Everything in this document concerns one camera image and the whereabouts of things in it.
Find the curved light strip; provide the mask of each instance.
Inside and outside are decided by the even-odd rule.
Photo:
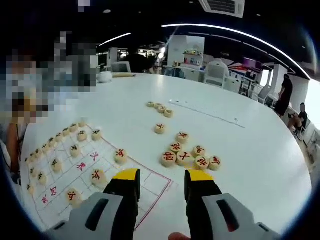
[[[269,46],[270,48],[273,48],[274,50],[276,50],[278,53],[282,54],[283,56],[285,56],[287,59],[289,59],[294,65],[296,65],[303,73],[304,75],[308,78],[311,79],[311,77],[308,75],[308,73],[295,61],[293,60],[291,57],[289,57],[287,54],[285,54],[283,51],[281,51],[280,49],[276,48],[275,46],[271,45],[270,43],[263,41],[260,38],[257,38],[255,36],[252,36],[250,34],[247,34],[245,32],[242,31],[238,31],[238,30],[234,30],[231,28],[227,28],[227,27],[223,27],[223,26],[215,26],[215,25],[207,25],[207,24],[195,24],[195,23],[180,23],[180,24],[168,24],[168,25],[162,25],[162,28],[168,28],[168,27],[184,27],[184,26],[194,26],[194,27],[205,27],[205,28],[212,28],[212,29],[221,29],[221,30],[226,30],[226,31],[230,31],[236,34],[241,34],[244,35],[246,37],[252,38],[254,40],[257,40],[267,46]]]
[[[112,39],[110,39],[110,40],[108,40],[108,41],[105,41],[104,43],[101,43],[101,44],[99,45],[99,47],[102,46],[103,44],[110,43],[110,42],[112,42],[113,40],[116,40],[116,39],[119,39],[119,38],[128,36],[128,35],[130,35],[130,34],[131,34],[131,32],[128,32],[128,33],[123,34],[123,35],[121,35],[121,36],[117,36],[117,37],[115,37],[115,38],[112,38]]]

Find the ceiling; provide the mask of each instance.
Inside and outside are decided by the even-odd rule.
[[[220,57],[219,54],[228,53],[229,58],[234,61],[244,56],[263,63],[276,62],[277,60],[268,55],[271,54],[292,68],[298,76],[306,77],[282,54],[249,37],[206,27],[161,28],[161,25],[165,24],[207,24],[253,35],[277,47],[298,63],[318,65],[316,62],[318,57],[315,56],[319,53],[320,33],[316,23],[317,8],[313,6],[312,0],[296,3],[292,0],[245,0],[243,18],[207,13],[198,0],[78,1],[90,3],[90,6],[85,7],[77,7],[69,1],[62,0],[52,1],[54,3],[50,5],[43,3],[47,1],[35,2],[36,4],[32,5],[28,1],[28,4],[25,3],[25,6],[21,7],[24,12],[32,13],[24,17],[23,22],[26,27],[23,29],[32,26],[37,32],[41,32],[42,38],[44,34],[52,34],[53,30],[70,30],[75,38],[101,44],[120,35],[132,33],[130,36],[98,47],[98,52],[104,52],[110,47],[125,48],[132,44],[149,46],[157,45],[159,42],[167,43],[171,34],[196,36],[190,33],[200,33],[208,34],[205,36],[205,54]],[[106,9],[111,12],[104,14],[103,11]],[[228,37],[241,42],[210,35]]]

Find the person in black clothing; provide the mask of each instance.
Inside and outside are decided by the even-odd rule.
[[[129,62],[132,73],[143,73],[144,70],[149,70],[153,73],[152,63],[145,57],[138,54],[138,48],[133,47],[128,50],[129,55],[123,58],[121,61]]]
[[[286,111],[287,108],[289,107],[289,103],[290,103],[290,98],[291,98],[291,94],[293,91],[293,85],[292,82],[289,78],[288,74],[284,75],[284,80],[282,83],[282,88],[281,88],[281,92],[279,93],[279,101],[276,103],[274,111],[276,112],[276,114],[282,118]]]
[[[306,113],[306,106],[304,103],[300,104],[300,114],[292,114],[289,116],[288,128],[291,130],[294,127],[297,131],[301,132],[301,128],[306,129],[308,114]]]

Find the person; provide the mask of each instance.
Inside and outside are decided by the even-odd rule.
[[[291,130],[292,127],[296,129],[296,131],[301,132],[301,129],[306,129],[308,114],[306,113],[305,103],[300,104],[300,114],[288,114],[289,122],[288,128]]]
[[[293,88],[294,87],[292,85],[289,75],[285,74],[281,92],[279,93],[279,100],[274,108],[274,111],[280,118],[282,118],[285,115],[287,108],[289,107]]]
[[[153,64],[145,57],[138,54],[138,48],[132,47],[128,49],[129,55],[123,58],[122,62],[129,62],[132,73],[143,73],[150,71],[153,73]]]

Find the round white table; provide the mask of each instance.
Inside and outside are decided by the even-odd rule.
[[[68,110],[51,111],[43,122],[30,124],[22,156],[79,117],[88,117],[90,124],[102,127],[106,140],[174,182],[137,229],[135,239],[152,236],[163,240],[172,232],[190,234],[185,169],[178,165],[165,168],[159,163],[179,131],[190,135],[185,149],[202,145],[208,156],[221,158],[220,170],[210,172],[221,191],[249,208],[256,222],[280,234],[311,195],[309,171],[296,140],[281,119],[258,102],[215,86],[150,74],[115,78],[98,84],[94,91],[69,101]],[[174,110],[173,118],[146,107],[148,101]],[[154,133],[156,123],[167,125],[165,134]],[[24,174],[21,171],[22,183]]]

